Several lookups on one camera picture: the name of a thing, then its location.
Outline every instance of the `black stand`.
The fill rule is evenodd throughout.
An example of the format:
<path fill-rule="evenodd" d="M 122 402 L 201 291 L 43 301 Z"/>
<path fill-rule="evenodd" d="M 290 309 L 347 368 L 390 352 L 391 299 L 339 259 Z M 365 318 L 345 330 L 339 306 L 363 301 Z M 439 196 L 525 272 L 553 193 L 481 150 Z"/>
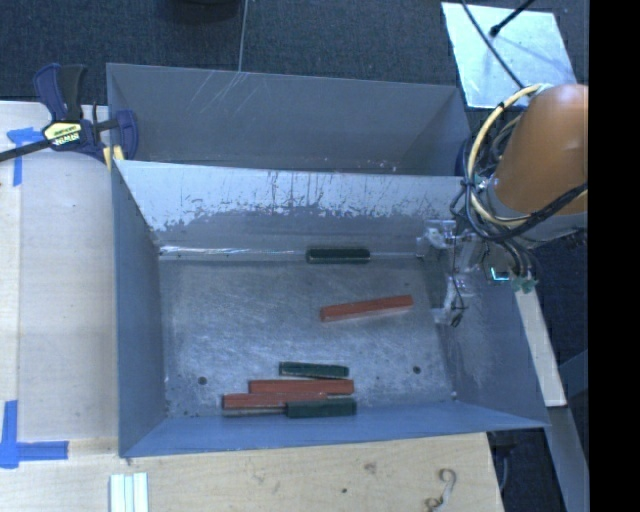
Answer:
<path fill-rule="evenodd" d="M 502 28 L 507 23 L 509 23 L 513 18 L 515 18 L 518 14 L 520 14 L 522 11 L 524 11 L 527 7 L 529 7 L 533 2 L 535 2 L 535 0 L 527 0 L 524 4 L 522 4 L 515 11 L 513 11 L 511 14 L 509 14 L 509 16 L 507 16 L 500 23 L 498 23 L 497 25 L 494 25 L 493 27 L 491 27 L 491 30 L 489 31 L 489 35 L 491 37 L 497 36 L 498 32 L 500 32 L 500 30 L 502 30 Z"/>

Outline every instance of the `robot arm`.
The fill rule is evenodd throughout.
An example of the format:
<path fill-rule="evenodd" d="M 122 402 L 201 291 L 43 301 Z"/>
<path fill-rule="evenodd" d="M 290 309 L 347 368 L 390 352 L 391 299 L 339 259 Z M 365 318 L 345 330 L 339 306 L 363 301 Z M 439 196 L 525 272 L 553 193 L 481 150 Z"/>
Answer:
<path fill-rule="evenodd" d="M 492 135 L 526 95 L 533 95 L 527 109 Z M 473 296 L 465 292 L 465 273 L 482 267 L 487 278 L 526 293 L 537 283 L 532 249 L 559 238 L 586 240 L 587 124 L 588 87 L 534 85 L 502 102 L 463 148 L 453 220 L 428 223 L 425 233 L 452 257 L 436 321 L 459 321 L 456 311 Z"/>
<path fill-rule="evenodd" d="M 532 248 L 586 229 L 588 87 L 566 84 L 537 92 L 516 119 L 497 166 L 483 176 L 476 170 L 491 123 L 510 103 L 540 89 L 523 89 L 499 106 L 466 161 L 466 217 L 486 240 L 513 239 Z"/>

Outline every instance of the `stain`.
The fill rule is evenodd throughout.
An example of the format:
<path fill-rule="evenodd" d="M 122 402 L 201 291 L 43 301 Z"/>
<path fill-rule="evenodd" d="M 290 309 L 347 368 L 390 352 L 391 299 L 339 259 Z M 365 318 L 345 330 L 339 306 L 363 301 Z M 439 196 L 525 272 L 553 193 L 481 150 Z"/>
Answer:
<path fill-rule="evenodd" d="M 378 464 L 375 462 L 367 462 L 364 465 L 364 470 L 370 475 L 375 475 L 378 472 Z"/>

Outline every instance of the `wire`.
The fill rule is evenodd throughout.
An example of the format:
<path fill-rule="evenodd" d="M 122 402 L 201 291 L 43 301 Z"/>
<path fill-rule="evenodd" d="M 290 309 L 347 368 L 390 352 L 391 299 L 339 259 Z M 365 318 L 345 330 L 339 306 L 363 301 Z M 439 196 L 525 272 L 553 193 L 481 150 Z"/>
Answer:
<path fill-rule="evenodd" d="M 461 3 L 462 3 L 462 7 L 464 8 L 465 12 L 467 13 L 467 16 L 469 17 L 469 20 L 471 21 L 471 23 L 473 23 L 473 26 L 478 31 L 478 34 L 480 34 L 480 37 L 482 37 L 483 41 L 485 42 L 485 44 L 487 45 L 489 50 L 491 50 L 491 53 L 493 53 L 495 58 L 498 59 L 498 62 L 500 63 L 500 65 L 507 72 L 507 74 L 511 77 L 511 79 L 518 85 L 518 87 L 520 87 L 520 89 L 524 89 L 525 85 L 518 79 L 518 77 L 513 73 L 513 71 L 511 71 L 511 68 L 509 68 L 509 66 L 507 66 L 507 63 L 502 59 L 500 54 L 496 51 L 496 49 L 491 44 L 491 41 L 489 41 L 487 36 L 482 31 L 482 28 L 480 27 L 480 25 L 476 21 L 475 17 L 473 16 L 473 14 L 471 14 L 471 10 L 469 9 L 469 6 L 467 5 L 466 0 L 461 0 Z"/>

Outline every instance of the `wooden strip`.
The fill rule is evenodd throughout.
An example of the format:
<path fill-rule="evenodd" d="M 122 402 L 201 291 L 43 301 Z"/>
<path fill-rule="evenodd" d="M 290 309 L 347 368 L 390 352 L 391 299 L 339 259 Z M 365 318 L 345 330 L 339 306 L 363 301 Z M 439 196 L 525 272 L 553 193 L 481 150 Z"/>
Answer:
<path fill-rule="evenodd" d="M 287 402 L 326 398 L 326 393 L 228 393 L 222 397 L 222 408 L 284 408 Z"/>
<path fill-rule="evenodd" d="M 249 381 L 250 393 L 326 393 L 350 395 L 354 391 L 351 379 L 267 379 Z"/>
<path fill-rule="evenodd" d="M 413 306 L 411 295 L 398 295 L 363 302 L 350 302 L 320 308 L 320 320 L 332 322 L 347 318 L 359 318 L 378 314 L 404 311 Z"/>

